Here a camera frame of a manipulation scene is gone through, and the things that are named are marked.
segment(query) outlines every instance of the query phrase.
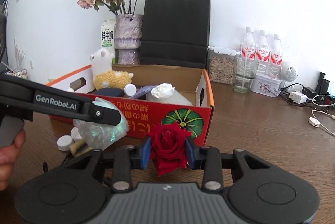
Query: table surface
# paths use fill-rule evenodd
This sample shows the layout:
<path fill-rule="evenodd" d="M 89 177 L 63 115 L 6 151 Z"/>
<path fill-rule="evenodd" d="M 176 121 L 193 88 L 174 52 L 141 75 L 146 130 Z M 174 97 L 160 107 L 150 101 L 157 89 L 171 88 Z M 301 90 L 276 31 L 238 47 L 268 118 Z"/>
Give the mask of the table surface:
<path fill-rule="evenodd" d="M 232 153 L 243 148 L 280 168 L 307 180 L 319 193 L 320 206 L 314 224 L 335 223 L 335 137 L 308 123 L 311 109 L 294 107 L 280 98 L 250 92 L 243 95 L 231 86 L 213 83 L 215 112 L 206 145 Z M 319 115 L 320 121 L 335 132 L 334 121 Z M 34 114 L 27 122 L 27 140 L 16 163 L 9 187 L 0 192 L 0 224 L 21 223 L 15 208 L 16 190 L 26 181 L 41 175 L 42 163 L 49 169 L 59 165 L 64 153 L 57 149 L 57 139 L 69 134 L 72 125 L 52 120 L 47 115 Z M 108 151 L 134 144 L 139 140 L 125 137 L 111 145 Z M 188 182 L 201 185 L 203 171 L 178 169 L 157 178 L 149 164 L 146 170 L 132 171 L 134 185 L 139 181 Z M 223 170 L 225 186 L 232 185 L 229 170 Z"/>

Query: finger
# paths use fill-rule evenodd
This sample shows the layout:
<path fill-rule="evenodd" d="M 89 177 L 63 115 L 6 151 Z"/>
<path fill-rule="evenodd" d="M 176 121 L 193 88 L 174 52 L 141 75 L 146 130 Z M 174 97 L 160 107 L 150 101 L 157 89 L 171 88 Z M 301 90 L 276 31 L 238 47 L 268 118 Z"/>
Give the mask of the finger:
<path fill-rule="evenodd" d="M 9 180 L 10 176 L 13 174 L 14 165 L 7 164 L 0 166 L 0 181 Z"/>
<path fill-rule="evenodd" d="M 26 141 L 26 132 L 21 130 L 14 139 L 14 144 L 17 148 L 21 148 Z"/>
<path fill-rule="evenodd" d="M 15 144 L 0 149 L 0 165 L 14 164 L 20 155 L 21 150 Z"/>
<path fill-rule="evenodd" d="M 7 181 L 0 181 L 0 191 L 3 191 L 7 188 L 8 182 Z"/>

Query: bottle label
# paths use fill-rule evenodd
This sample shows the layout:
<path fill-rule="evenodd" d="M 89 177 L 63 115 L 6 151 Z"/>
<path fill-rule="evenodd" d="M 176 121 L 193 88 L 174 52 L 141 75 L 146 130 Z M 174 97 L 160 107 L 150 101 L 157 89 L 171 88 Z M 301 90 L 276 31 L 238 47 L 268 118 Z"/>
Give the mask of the bottle label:
<path fill-rule="evenodd" d="M 282 60 L 283 60 L 283 56 L 279 54 L 271 54 L 270 63 L 281 65 Z"/>
<path fill-rule="evenodd" d="M 270 50 L 269 49 L 264 49 L 264 48 L 257 49 L 256 59 L 268 62 L 269 58 L 270 58 Z"/>
<path fill-rule="evenodd" d="M 242 47 L 241 49 L 241 57 L 247 57 L 249 59 L 254 59 L 256 53 L 256 48 L 251 47 Z"/>

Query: screw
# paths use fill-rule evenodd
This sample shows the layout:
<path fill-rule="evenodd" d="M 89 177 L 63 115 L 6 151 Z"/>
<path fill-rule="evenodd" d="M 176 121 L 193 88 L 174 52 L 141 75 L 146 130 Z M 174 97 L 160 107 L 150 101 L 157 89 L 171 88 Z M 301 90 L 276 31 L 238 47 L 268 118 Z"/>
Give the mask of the screw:
<path fill-rule="evenodd" d="M 217 181 L 208 181 L 205 183 L 205 188 L 208 190 L 217 190 L 221 188 L 221 183 Z"/>
<path fill-rule="evenodd" d="M 113 184 L 113 187 L 116 190 L 127 190 L 130 187 L 130 184 L 126 181 L 117 181 Z"/>

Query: stuffed animal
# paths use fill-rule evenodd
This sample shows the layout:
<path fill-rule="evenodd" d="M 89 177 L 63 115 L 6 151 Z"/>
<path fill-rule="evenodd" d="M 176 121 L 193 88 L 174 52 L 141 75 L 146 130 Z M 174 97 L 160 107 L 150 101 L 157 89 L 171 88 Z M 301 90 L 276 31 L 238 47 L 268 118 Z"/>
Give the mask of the stuffed animal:
<path fill-rule="evenodd" d="M 99 90 L 102 88 L 124 89 L 131 83 L 133 73 L 112 70 L 114 55 L 107 49 L 101 48 L 91 55 L 93 84 Z"/>

